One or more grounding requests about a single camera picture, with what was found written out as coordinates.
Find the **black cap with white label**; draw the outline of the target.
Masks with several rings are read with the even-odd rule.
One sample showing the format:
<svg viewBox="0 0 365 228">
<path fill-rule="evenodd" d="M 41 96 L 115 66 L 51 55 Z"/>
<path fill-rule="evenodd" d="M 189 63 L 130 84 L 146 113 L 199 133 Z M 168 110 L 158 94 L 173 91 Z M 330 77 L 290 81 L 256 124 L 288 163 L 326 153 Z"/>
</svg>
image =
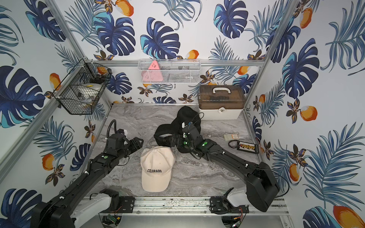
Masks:
<svg viewBox="0 0 365 228">
<path fill-rule="evenodd" d="M 182 144 L 183 135 L 178 134 L 177 128 L 174 127 L 172 124 L 162 124 L 158 126 L 157 130 L 155 131 L 154 138 L 159 146 L 169 147 L 167 145 L 167 137 L 171 135 L 180 136 L 180 146 Z"/>
</svg>

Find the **cream Colorado cap back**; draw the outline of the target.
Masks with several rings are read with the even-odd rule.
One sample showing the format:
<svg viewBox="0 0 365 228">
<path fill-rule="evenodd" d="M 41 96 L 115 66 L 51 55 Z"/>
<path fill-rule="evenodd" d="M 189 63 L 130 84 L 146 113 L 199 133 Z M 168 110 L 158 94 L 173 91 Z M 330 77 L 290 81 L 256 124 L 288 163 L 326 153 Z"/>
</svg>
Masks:
<svg viewBox="0 0 365 228">
<path fill-rule="evenodd" d="M 142 188 L 146 192 L 163 192 L 168 188 L 175 164 L 170 147 L 157 146 L 142 151 Z"/>
</svg>

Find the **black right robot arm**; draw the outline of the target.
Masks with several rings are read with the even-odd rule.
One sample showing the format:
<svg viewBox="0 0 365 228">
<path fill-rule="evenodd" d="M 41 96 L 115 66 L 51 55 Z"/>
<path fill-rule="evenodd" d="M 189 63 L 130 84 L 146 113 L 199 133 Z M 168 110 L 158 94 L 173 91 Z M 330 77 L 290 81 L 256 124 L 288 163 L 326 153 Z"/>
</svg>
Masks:
<svg viewBox="0 0 365 228">
<path fill-rule="evenodd" d="M 280 187 L 269 166 L 244 160 L 229 153 L 217 142 L 204 139 L 192 124 L 181 127 L 164 124 L 167 136 L 164 141 L 179 150 L 186 150 L 198 158 L 218 164 L 238 176 L 246 184 L 246 197 L 250 205 L 266 212 L 280 191 Z"/>
</svg>

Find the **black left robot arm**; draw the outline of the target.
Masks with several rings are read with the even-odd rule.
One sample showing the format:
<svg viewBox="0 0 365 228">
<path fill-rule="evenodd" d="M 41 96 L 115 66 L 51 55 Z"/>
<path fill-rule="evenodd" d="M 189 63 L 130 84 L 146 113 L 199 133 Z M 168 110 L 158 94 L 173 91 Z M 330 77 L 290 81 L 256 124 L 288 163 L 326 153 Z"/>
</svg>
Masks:
<svg viewBox="0 0 365 228">
<path fill-rule="evenodd" d="M 88 162 L 87 168 L 74 183 L 48 203 L 41 202 L 34 209 L 30 226 L 32 228 L 75 228 L 76 218 L 71 214 L 86 194 L 123 158 L 143 147 L 143 139 L 128 140 L 124 134 L 108 137 L 104 151 Z"/>
</svg>

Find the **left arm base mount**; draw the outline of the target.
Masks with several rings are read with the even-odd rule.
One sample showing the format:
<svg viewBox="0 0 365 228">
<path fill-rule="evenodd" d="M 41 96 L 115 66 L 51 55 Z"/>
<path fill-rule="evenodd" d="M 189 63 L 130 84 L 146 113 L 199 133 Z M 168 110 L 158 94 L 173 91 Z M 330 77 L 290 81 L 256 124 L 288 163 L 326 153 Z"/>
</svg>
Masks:
<svg viewBox="0 0 365 228">
<path fill-rule="evenodd" d="M 82 227 L 97 216 L 104 228 L 116 228 L 122 215 L 132 213 L 136 199 L 131 196 L 120 196 L 117 191 L 104 189 L 92 193 L 88 200 L 82 200 L 71 214 L 76 228 Z"/>
</svg>

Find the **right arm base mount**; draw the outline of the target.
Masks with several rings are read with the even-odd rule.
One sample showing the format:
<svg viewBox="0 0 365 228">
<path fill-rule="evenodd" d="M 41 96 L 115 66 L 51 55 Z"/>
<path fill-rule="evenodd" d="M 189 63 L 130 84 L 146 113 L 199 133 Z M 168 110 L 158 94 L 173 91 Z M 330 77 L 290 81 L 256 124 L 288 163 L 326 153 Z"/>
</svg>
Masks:
<svg viewBox="0 0 365 228">
<path fill-rule="evenodd" d="M 228 194 L 233 190 L 234 188 L 230 188 L 224 193 L 223 196 L 215 196 L 211 197 L 209 202 L 209 210 L 213 214 L 217 215 L 224 215 L 224 214 L 234 214 L 234 213 L 249 213 L 248 205 L 241 205 L 241 206 L 233 206 L 228 201 Z"/>
</svg>

